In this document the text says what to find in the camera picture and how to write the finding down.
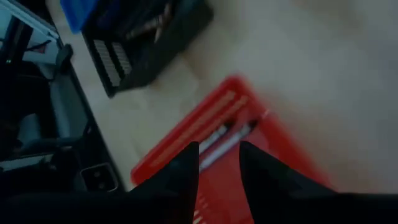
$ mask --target floor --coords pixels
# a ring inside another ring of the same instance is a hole
[[[398,2],[209,2],[183,54],[198,88],[243,72],[338,190],[397,193]]]
[[[208,1],[215,19],[181,57],[151,86],[112,100],[84,40],[47,1],[125,185],[207,93],[241,72],[337,190],[397,193],[398,1]]]

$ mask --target crate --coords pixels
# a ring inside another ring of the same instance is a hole
[[[157,29],[128,38],[132,30],[162,15],[166,5],[171,17],[158,39]],[[103,0],[82,33],[105,91],[112,97],[153,82],[212,18],[204,0]]]

